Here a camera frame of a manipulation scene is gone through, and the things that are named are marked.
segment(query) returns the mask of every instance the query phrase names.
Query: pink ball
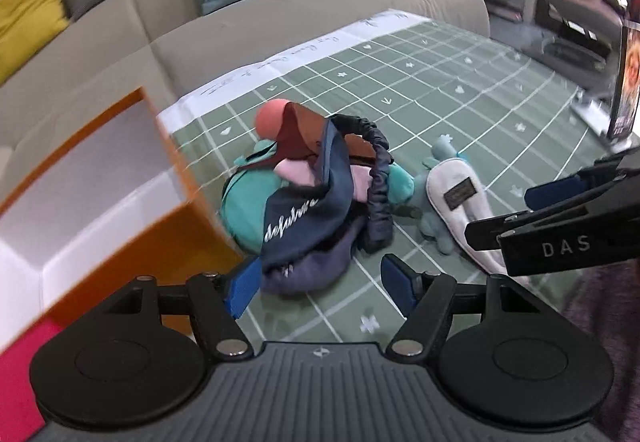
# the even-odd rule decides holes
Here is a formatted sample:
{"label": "pink ball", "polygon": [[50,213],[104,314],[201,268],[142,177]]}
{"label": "pink ball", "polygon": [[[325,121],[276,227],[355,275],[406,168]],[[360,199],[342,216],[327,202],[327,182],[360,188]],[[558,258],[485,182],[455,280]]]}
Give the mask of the pink ball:
{"label": "pink ball", "polygon": [[267,101],[255,114],[255,131],[260,139],[275,141],[282,127],[282,113],[290,101],[286,99],[272,99]]}

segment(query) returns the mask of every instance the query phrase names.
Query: white paper strip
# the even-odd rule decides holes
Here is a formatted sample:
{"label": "white paper strip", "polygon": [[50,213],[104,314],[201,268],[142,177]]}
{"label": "white paper strip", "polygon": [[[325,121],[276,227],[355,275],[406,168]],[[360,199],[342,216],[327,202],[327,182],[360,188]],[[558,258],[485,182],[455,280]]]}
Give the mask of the white paper strip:
{"label": "white paper strip", "polygon": [[289,48],[260,63],[243,66],[220,76],[180,98],[169,108],[160,112],[158,119],[169,133],[174,133],[201,115],[301,66],[384,34],[391,34],[430,21],[430,18],[424,16],[387,10],[320,38]]}

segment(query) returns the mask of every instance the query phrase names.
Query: metal screw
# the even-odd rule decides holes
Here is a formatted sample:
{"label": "metal screw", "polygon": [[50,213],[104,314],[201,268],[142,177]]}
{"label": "metal screw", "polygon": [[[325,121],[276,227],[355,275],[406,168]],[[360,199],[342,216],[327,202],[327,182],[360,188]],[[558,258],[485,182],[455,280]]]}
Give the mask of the metal screw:
{"label": "metal screw", "polygon": [[424,350],[424,346],[412,339],[401,339],[399,341],[396,341],[391,346],[391,349],[398,355],[413,357],[420,355]]}
{"label": "metal screw", "polygon": [[216,345],[216,350],[225,356],[241,356],[249,349],[249,346],[239,339],[225,339]]}

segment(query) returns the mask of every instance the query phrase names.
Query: yellow pillow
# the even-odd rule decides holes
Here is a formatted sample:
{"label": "yellow pillow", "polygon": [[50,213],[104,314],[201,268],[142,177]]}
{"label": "yellow pillow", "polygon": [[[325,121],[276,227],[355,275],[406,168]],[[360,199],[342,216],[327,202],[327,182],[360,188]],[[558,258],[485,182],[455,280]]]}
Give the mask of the yellow pillow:
{"label": "yellow pillow", "polygon": [[0,85],[66,26],[62,0],[0,0]]}

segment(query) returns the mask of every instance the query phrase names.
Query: brown fabric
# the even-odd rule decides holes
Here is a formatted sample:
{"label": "brown fabric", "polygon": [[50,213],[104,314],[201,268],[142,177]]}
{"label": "brown fabric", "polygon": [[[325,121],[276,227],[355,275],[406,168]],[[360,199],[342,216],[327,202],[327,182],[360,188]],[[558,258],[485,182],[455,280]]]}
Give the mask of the brown fabric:
{"label": "brown fabric", "polygon": [[[276,136],[278,144],[276,153],[269,159],[241,166],[239,171],[262,167],[274,168],[284,159],[308,161],[314,164],[320,153],[320,141],[325,122],[325,118],[313,110],[299,103],[287,103],[282,113],[280,132]],[[353,134],[346,135],[344,139],[349,149],[351,164],[373,166],[376,153],[371,144]]]}

